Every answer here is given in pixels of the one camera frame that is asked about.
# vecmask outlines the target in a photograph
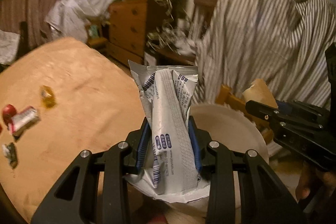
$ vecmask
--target red wrapper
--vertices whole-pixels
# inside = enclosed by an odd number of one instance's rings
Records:
[[[16,114],[17,114],[17,111],[13,105],[8,104],[2,109],[2,119],[7,127],[8,127],[8,124],[11,122],[11,118]]]

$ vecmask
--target metal screw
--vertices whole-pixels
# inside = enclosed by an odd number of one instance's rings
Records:
[[[120,149],[124,149],[124,148],[126,148],[128,146],[128,143],[127,142],[120,142],[120,143],[118,143],[118,147],[120,148]]]
[[[89,151],[89,150],[83,150],[83,151],[81,152],[81,157],[82,157],[82,158],[86,158],[89,154],[90,154],[90,151]]]
[[[257,156],[257,152],[255,150],[249,150],[247,152],[247,154],[250,156],[250,157],[256,157]]]
[[[209,143],[209,145],[210,145],[210,147],[212,147],[212,148],[217,148],[217,147],[219,147],[219,143],[216,142],[216,141],[211,141],[211,142]]]

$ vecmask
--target white crumpled cloth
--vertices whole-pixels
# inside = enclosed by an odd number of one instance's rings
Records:
[[[45,17],[58,37],[74,37],[86,43],[89,18],[109,17],[107,8],[115,0],[59,0]]]
[[[0,64],[10,65],[15,61],[20,35],[0,30]]]

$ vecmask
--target wooden furniture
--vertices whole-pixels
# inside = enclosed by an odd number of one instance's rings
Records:
[[[143,63],[147,33],[162,25],[167,8],[154,0],[122,0],[109,6],[110,43],[107,53],[128,66]]]
[[[105,53],[106,52],[106,44],[108,42],[108,39],[103,37],[103,32],[102,32],[102,27],[101,27],[101,21],[100,20],[90,20],[91,24],[85,25],[85,29],[87,32],[88,40],[86,44],[90,48],[94,48],[100,53]],[[99,37],[92,37],[90,33],[90,28],[91,26],[96,25],[98,28],[98,36]]]
[[[192,21],[194,22],[196,14],[198,14],[198,16],[204,16],[203,22],[197,22],[202,24],[202,29],[198,38],[201,38],[209,27],[216,4],[217,0],[194,0]]]
[[[172,51],[168,46],[154,50],[151,47],[146,47],[145,52],[156,59],[156,65],[181,65],[194,66],[195,55],[185,56]]]

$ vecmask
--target striped sheet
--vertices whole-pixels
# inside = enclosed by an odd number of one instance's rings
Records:
[[[336,7],[326,0],[218,0],[199,44],[194,103],[220,86],[242,92],[263,78],[278,100],[330,107],[324,51],[336,42]]]

